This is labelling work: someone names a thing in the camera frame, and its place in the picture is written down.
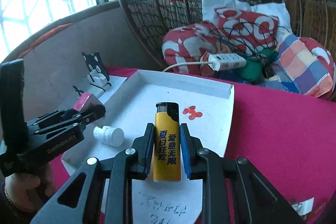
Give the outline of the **left hand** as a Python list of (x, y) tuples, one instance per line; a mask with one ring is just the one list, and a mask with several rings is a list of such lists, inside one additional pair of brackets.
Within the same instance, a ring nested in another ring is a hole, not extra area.
[(37, 175), (14, 173), (5, 178), (5, 196), (15, 208), (29, 213), (37, 212), (46, 202), (37, 194), (42, 187), (43, 195), (50, 198), (55, 193), (53, 171), (48, 163), (42, 166)]

